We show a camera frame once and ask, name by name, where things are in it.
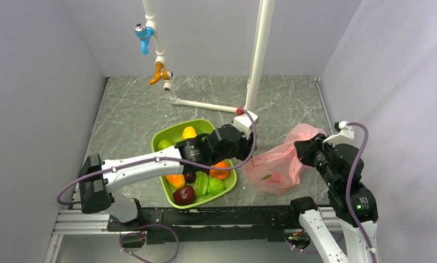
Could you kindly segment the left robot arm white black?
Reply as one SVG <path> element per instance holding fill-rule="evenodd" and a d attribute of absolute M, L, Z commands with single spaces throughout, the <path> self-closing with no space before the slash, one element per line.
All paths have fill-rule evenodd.
<path fill-rule="evenodd" d="M 128 159 L 86 158 L 79 173 L 82 213 L 110 213 L 129 230 L 143 223 L 137 199 L 117 196 L 117 190 L 165 175 L 214 170 L 215 164 L 236 158 L 248 162 L 256 148 L 256 125 L 226 124 L 210 134 L 185 139 L 164 150 Z"/>

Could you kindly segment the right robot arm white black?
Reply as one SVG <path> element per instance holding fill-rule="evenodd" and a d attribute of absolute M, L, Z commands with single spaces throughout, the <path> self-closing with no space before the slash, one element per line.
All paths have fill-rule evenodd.
<path fill-rule="evenodd" d="M 333 144 L 333 139 L 333 135 L 319 133 L 309 140 L 296 141 L 294 146 L 299 161 L 315 168 L 328 187 L 328 199 L 339 219 L 347 253 L 340 249 L 312 198 L 292 200 L 288 221 L 307 233 L 324 262 L 381 262 L 377 249 L 377 202 L 360 181 L 364 168 L 361 155 L 368 135 L 359 148 Z"/>

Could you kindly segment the pink plastic bag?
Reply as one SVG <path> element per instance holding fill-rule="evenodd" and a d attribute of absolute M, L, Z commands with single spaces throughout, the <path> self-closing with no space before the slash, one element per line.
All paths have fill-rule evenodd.
<path fill-rule="evenodd" d="M 245 165 L 249 181 L 258 190 L 274 195 L 282 195 L 300 184 L 300 176 L 308 166 L 299 161 L 294 143 L 309 140 L 320 133 L 326 134 L 323 129 L 309 124 L 296 125 L 282 145 L 253 157 Z"/>

